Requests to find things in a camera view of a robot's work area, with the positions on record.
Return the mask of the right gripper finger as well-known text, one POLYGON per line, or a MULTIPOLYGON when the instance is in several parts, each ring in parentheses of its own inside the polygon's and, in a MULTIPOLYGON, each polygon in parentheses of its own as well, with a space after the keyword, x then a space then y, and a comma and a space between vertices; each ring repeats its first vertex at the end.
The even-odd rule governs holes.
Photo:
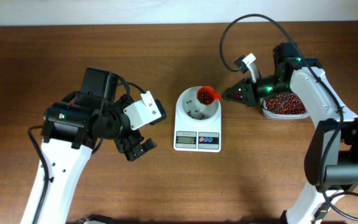
POLYGON ((244 88, 243 82, 237 82, 222 93, 222 96, 242 96, 244 88))
POLYGON ((236 103, 243 102, 243 96, 241 93, 229 93, 229 94, 222 94, 222 99, 226 101, 233 101, 236 103))

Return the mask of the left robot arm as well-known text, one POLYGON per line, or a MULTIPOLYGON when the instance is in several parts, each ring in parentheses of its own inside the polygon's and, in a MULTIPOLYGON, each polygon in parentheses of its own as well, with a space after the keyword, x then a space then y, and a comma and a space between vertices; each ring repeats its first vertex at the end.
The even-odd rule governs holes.
POLYGON ((103 141, 114 141, 119 153, 134 161, 155 148, 139 129, 167 115, 151 92, 130 95, 122 76, 87 68, 80 90, 48 108, 43 117, 42 143, 28 135, 40 162, 22 223, 65 223, 80 175, 103 141))

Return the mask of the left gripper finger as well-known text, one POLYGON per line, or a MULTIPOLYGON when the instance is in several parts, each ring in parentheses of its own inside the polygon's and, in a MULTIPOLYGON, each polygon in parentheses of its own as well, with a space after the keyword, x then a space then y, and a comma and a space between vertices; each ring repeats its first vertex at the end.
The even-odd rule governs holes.
POLYGON ((127 151, 126 152, 126 159, 128 161, 134 161, 138 157, 140 157, 141 155, 142 155, 142 152, 127 151))
POLYGON ((142 156, 143 154, 154 149, 157 146, 158 146, 158 144, 153 139, 150 138, 150 139, 146 140, 144 143, 139 144, 135 148, 135 155, 142 156))

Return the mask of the red plastic measuring scoop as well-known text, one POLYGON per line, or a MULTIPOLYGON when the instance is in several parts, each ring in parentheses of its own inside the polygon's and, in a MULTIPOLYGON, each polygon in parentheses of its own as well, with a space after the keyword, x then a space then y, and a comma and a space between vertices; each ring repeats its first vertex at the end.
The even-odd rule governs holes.
POLYGON ((209 106, 216 100, 221 100, 222 94, 217 93, 211 86, 202 86, 197 91, 196 98, 202 105, 209 106))

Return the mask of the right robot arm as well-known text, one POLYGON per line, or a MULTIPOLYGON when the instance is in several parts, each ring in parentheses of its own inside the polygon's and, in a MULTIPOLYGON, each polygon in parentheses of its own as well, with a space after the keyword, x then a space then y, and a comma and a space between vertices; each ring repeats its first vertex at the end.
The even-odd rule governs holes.
POLYGON ((304 58, 296 44, 282 43, 273 49, 275 73, 257 78, 254 61, 241 56, 238 69, 251 72, 222 98, 255 106, 258 100, 293 93, 303 103, 315 132, 305 156, 306 184, 292 208, 285 210, 280 223, 321 223, 334 210, 354 221, 335 207, 339 198, 356 195, 358 186, 358 115, 351 111, 329 84, 317 58, 304 58))

